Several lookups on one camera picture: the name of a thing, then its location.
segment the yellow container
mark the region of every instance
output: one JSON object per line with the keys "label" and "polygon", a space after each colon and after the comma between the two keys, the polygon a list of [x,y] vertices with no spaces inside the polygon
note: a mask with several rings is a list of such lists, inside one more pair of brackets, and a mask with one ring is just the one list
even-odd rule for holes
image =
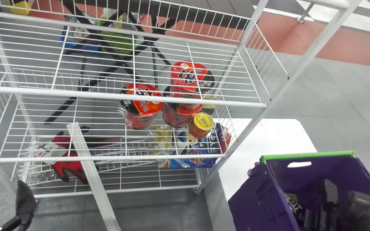
{"label": "yellow container", "polygon": [[30,13],[31,4],[28,0],[7,0],[8,3],[15,8],[11,8],[12,13],[28,15]]}

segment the green crate rim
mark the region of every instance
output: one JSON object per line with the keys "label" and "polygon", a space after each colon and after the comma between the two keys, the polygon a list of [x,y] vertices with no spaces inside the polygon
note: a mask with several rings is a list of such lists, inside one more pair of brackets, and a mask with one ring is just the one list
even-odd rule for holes
{"label": "green crate rim", "polygon": [[283,154],[283,155],[263,155],[261,163],[266,164],[266,161],[272,159],[298,159],[298,158],[313,158],[313,157],[330,157],[330,156],[350,156],[355,158],[354,151],[337,151],[337,152],[310,152],[298,154]]}

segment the blue snack bag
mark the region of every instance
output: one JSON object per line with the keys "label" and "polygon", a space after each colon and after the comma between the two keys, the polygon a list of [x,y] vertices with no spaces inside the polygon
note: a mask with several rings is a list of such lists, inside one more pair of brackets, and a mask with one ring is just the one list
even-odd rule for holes
{"label": "blue snack bag", "polygon": [[[226,150],[225,139],[229,143],[231,136],[227,129],[216,123],[210,134],[197,139],[188,133],[188,128],[184,127],[175,130],[175,143],[171,144],[171,155],[203,155],[203,154],[221,154],[221,150]],[[156,151],[155,154],[163,154],[163,151]],[[160,167],[164,168],[211,168],[217,158],[191,158],[191,159],[167,159],[158,162]]]}

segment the red noodle cup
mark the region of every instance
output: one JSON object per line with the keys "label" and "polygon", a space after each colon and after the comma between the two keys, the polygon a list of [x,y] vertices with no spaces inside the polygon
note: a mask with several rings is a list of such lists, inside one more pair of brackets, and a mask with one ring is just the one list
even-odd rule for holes
{"label": "red noodle cup", "polygon": [[[121,94],[134,94],[134,84],[130,83],[123,87]],[[136,95],[162,96],[152,85],[135,83]],[[129,129],[144,130],[150,126],[163,107],[163,102],[121,100],[124,109],[123,119]]]}
{"label": "red noodle cup", "polygon": [[192,65],[191,61],[177,62],[171,67],[171,96],[181,98],[201,98],[201,94],[208,93],[215,85],[212,72],[199,63]]}
{"label": "red noodle cup", "polygon": [[[163,96],[168,96],[169,87],[166,88]],[[202,104],[197,104],[193,109],[182,108],[179,103],[164,103],[163,104],[163,120],[171,127],[185,127],[202,109]]]}

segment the yellow can lid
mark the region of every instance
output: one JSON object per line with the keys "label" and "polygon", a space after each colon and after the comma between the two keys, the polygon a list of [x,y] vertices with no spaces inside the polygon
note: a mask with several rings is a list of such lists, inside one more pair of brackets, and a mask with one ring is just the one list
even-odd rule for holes
{"label": "yellow can lid", "polygon": [[209,114],[199,112],[194,117],[194,124],[201,130],[209,131],[213,128],[213,119]]}

